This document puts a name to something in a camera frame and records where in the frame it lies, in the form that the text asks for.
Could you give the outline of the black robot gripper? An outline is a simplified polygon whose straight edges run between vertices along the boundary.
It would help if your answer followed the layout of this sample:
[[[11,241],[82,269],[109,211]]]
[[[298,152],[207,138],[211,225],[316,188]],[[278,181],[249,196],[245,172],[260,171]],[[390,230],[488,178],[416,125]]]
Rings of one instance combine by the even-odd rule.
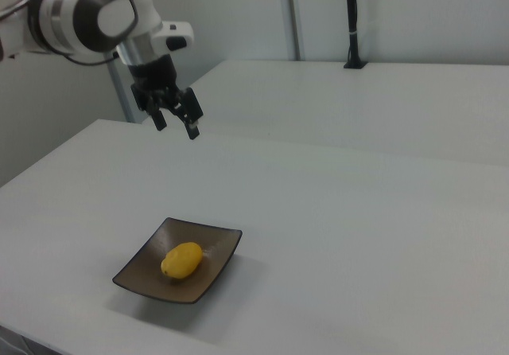
[[[133,77],[130,88],[138,109],[146,111],[158,131],[167,127],[162,107],[184,124],[191,140],[200,135],[198,123],[203,110],[191,88],[178,88],[177,72],[169,54],[147,64],[129,65],[128,69]]]

